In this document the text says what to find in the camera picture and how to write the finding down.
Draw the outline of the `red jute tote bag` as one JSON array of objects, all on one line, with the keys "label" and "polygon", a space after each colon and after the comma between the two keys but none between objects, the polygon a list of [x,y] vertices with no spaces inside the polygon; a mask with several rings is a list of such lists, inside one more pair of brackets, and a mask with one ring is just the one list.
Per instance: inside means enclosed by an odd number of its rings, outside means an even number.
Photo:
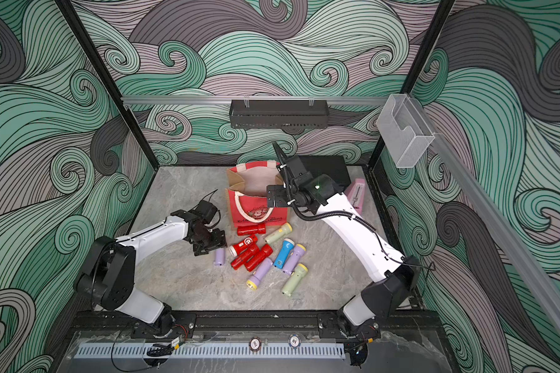
[{"label": "red jute tote bag", "polygon": [[226,170],[227,204],[235,228],[265,224],[275,227],[285,224],[288,208],[269,208],[268,186],[284,187],[275,160],[240,163]]}]

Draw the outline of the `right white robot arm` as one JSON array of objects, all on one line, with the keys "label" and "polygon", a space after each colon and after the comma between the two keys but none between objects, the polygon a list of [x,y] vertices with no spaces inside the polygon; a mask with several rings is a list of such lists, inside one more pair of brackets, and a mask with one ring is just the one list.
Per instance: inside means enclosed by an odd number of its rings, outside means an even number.
[{"label": "right white robot arm", "polygon": [[268,205],[291,208],[306,222],[325,222],[356,255],[372,281],[340,308],[343,327],[355,329],[389,317],[417,285],[420,262],[383,239],[329,176],[313,178],[305,173],[294,178],[284,171],[282,179],[283,185],[268,187]]}]

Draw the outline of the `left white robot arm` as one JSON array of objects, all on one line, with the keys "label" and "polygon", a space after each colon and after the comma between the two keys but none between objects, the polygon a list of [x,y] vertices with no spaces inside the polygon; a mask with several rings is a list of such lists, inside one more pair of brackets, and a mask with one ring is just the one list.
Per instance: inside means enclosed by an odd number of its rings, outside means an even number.
[{"label": "left white robot arm", "polygon": [[193,245],[194,255],[226,247],[226,235],[211,228],[215,213],[178,210],[162,222],[116,239],[101,236],[90,247],[74,282],[74,290],[107,311],[117,311],[146,324],[156,336],[173,328],[171,308],[135,286],[137,265],[177,241]]}]

